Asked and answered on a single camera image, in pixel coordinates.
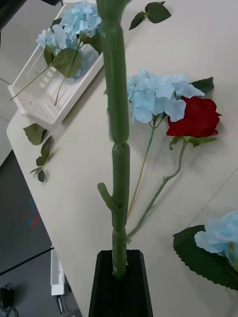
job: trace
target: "white tray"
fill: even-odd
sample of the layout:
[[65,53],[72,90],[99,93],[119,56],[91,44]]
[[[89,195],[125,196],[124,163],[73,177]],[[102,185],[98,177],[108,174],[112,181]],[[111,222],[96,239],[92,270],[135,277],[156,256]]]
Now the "white tray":
[[[66,8],[73,5],[75,5],[73,0],[65,3],[56,19],[62,16],[62,12]],[[133,31],[128,30],[134,16],[135,12],[126,10],[122,19],[126,43],[133,34]],[[64,81],[56,106],[57,92],[62,83],[63,75],[51,67],[14,98],[23,115],[48,130],[54,129],[63,121],[104,64],[103,54],[98,56],[98,53],[90,45],[85,45],[82,49],[85,56],[85,66],[82,74],[74,82],[72,82],[72,79]],[[11,95],[15,96],[46,67],[44,51],[38,45],[14,83],[8,87]]]

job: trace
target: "dark floor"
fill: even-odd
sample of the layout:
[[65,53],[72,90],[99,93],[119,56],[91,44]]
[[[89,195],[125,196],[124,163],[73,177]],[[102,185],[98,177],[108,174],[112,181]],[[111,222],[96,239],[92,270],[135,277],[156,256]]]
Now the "dark floor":
[[50,252],[3,274],[50,247],[51,241],[11,152],[0,167],[0,287],[10,284],[15,289],[19,317],[65,317],[77,309],[73,294],[68,293],[62,297],[65,314],[61,315],[56,298],[51,296]]

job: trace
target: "table surface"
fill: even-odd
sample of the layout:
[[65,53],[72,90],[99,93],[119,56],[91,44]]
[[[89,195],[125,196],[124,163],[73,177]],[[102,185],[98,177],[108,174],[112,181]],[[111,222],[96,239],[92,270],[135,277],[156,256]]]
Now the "table surface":
[[[132,1],[136,11],[148,0]],[[157,74],[187,73],[192,80],[214,76],[213,99],[223,116],[219,141],[186,149],[180,175],[163,190],[153,213],[130,247],[145,257],[154,316],[234,316],[237,295],[190,272],[172,248],[173,234],[204,223],[238,206],[238,2],[234,0],[169,0],[172,17],[154,25],[144,21],[126,48],[127,75],[146,68]],[[101,71],[53,131],[54,157],[49,179],[41,184],[29,174],[40,147],[23,131],[30,121],[16,113],[8,137],[36,206],[59,255],[84,317],[88,314],[96,256],[111,248],[111,215],[97,183],[112,189],[112,143],[109,140],[107,97]],[[156,130],[139,197],[127,223],[129,232],[163,180],[177,168],[181,144],[169,150],[164,122]],[[131,194],[150,128],[131,128]]]

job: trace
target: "black holder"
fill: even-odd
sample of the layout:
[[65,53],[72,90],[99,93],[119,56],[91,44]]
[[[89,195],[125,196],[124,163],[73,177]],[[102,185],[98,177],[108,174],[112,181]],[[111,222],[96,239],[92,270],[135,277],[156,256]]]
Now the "black holder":
[[144,256],[127,250],[125,278],[112,275],[112,251],[97,256],[89,317],[153,317]]

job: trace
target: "red flower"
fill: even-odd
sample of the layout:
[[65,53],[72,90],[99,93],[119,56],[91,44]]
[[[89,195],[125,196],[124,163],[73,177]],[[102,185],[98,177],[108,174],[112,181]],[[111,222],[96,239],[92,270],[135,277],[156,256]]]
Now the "red flower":
[[186,102],[184,118],[177,122],[168,118],[170,128],[167,135],[202,138],[218,133],[216,126],[221,114],[216,112],[217,106],[212,100],[199,97],[182,99]]

